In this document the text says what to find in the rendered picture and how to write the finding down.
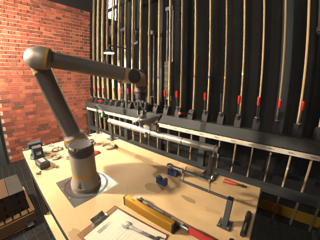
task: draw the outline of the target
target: clipboard clip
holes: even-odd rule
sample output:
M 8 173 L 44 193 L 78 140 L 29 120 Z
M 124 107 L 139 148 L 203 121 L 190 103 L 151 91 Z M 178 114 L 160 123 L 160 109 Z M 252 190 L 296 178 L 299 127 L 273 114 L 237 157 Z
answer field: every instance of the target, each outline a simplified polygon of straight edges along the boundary
M 97 215 L 95 215 L 93 218 L 91 218 L 91 227 L 96 227 L 100 223 L 102 223 L 104 220 L 106 220 L 109 217 L 108 214 L 104 213 L 103 211 L 99 212 Z

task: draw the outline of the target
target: wooden pallet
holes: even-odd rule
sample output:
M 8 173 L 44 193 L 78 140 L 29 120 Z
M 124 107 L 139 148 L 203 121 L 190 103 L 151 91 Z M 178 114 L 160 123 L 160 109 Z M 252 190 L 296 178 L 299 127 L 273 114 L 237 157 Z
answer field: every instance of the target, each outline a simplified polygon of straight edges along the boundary
M 26 193 L 25 188 L 23 187 L 24 194 L 26 196 L 26 200 L 29 204 L 29 208 L 23 210 L 22 212 L 10 216 L 7 219 L 0 221 L 0 239 L 3 239 L 20 229 L 23 229 L 27 226 L 27 223 L 30 221 L 37 221 L 35 208 L 32 205 L 28 194 Z

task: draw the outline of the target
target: robotic arm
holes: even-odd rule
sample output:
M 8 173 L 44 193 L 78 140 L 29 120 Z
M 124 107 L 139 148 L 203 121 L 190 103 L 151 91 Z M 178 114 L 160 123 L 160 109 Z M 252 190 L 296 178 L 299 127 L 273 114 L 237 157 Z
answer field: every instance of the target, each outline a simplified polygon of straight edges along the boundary
M 84 131 L 79 129 L 52 69 L 114 79 L 125 84 L 135 84 L 136 99 L 145 99 L 147 76 L 137 69 L 61 54 L 43 46 L 29 47 L 23 53 L 23 60 L 31 68 L 32 74 L 64 134 L 66 146 L 75 140 L 88 138 Z

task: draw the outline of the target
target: paper sheet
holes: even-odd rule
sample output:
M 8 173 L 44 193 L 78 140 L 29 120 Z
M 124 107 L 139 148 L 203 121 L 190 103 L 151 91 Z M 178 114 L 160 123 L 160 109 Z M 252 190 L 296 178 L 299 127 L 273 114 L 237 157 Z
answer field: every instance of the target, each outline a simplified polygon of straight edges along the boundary
M 106 220 L 104 220 L 99 226 L 91 231 L 85 240 L 150 240 L 149 237 L 144 236 L 132 229 L 125 229 L 122 224 L 126 221 L 130 222 L 132 226 L 150 234 L 155 237 L 159 236 L 165 239 L 167 236 L 160 231 L 144 224 L 143 222 L 127 215 L 123 211 L 117 209 Z

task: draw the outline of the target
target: clipboard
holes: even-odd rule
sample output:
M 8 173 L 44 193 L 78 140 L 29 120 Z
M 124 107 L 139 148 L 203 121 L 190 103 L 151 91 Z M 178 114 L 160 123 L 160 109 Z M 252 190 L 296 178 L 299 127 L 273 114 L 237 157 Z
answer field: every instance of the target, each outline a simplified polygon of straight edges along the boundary
M 166 234 L 166 233 L 164 233 L 164 232 L 162 232 L 162 231 L 154 228 L 153 226 L 150 226 L 149 224 L 141 221 L 140 219 L 136 218 L 135 216 L 132 216 L 131 214 L 127 213 L 126 211 L 122 210 L 121 208 L 119 208 L 119 207 L 117 207 L 117 206 L 113 206 L 110 210 L 108 210 L 108 211 L 106 212 L 106 214 L 108 214 L 108 215 L 110 216 L 110 215 L 113 214 L 116 210 L 120 210 L 120 211 L 124 212 L 125 214 L 129 215 L 130 217 L 138 220 L 139 222 L 141 222 L 141 223 L 143 223 L 143 224 L 145 224 L 145 225 L 147 225 L 147 226 L 149 226 L 149 227 L 151 227 L 151 228 L 153 228 L 153 229 L 161 232 L 162 234 L 164 234 L 164 235 L 166 236 L 164 240 L 166 240 L 166 239 L 168 238 L 168 236 L 169 236 L 168 234 Z M 89 225 L 89 226 L 87 226 L 84 230 L 82 230 L 81 232 L 79 232 L 79 233 L 77 234 L 77 236 L 78 236 L 81 240 L 85 240 L 85 236 L 87 236 L 87 235 L 88 235 L 93 229 L 95 229 L 95 228 L 96 228 L 96 226 L 92 227 L 91 225 Z

